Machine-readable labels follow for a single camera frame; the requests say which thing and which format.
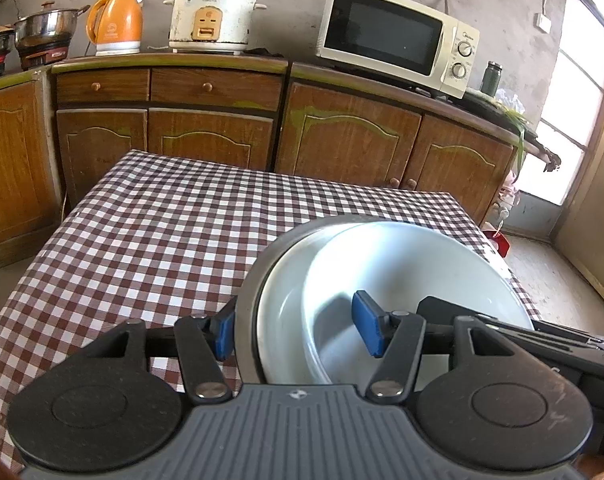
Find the microwave control panel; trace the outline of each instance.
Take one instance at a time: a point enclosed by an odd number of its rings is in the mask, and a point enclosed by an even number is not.
[[[443,92],[460,98],[464,95],[479,42],[479,30],[458,22],[447,71],[442,81]]]

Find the microwave oven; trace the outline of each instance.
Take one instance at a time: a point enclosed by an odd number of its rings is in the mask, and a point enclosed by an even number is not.
[[[461,98],[479,39],[412,0],[326,0],[316,54]]]

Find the window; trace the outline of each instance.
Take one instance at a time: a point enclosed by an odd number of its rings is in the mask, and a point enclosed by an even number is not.
[[[550,79],[539,141],[562,158],[544,173],[544,163],[527,156],[518,185],[522,191],[562,205],[575,179],[604,95],[604,0],[566,0],[562,39]]]

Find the pot handle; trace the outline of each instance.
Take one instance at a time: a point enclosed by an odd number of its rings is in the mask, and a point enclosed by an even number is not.
[[[85,6],[83,6],[83,7],[80,7],[80,8],[77,10],[77,14],[76,14],[76,16],[79,16],[80,14],[85,13],[85,12],[86,12],[87,10],[89,10],[90,8],[91,8],[91,6],[90,6],[90,5],[85,5]]]
[[[95,29],[98,26],[96,23],[98,11],[105,6],[108,1],[109,0],[98,0],[93,4],[93,7],[91,7],[91,10],[89,11],[89,15],[86,19],[86,35],[92,43],[96,43]]]

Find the checkered tablecloth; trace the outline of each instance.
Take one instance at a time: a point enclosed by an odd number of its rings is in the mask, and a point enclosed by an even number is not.
[[[128,317],[172,325],[215,313],[260,251],[313,218],[366,214],[440,231],[504,262],[446,193],[347,186],[130,152],[53,234],[0,313],[0,457],[22,466],[5,429],[12,397],[36,376]],[[510,282],[532,317],[527,293]],[[153,373],[179,388],[176,360]],[[223,365],[239,384],[232,357]]]

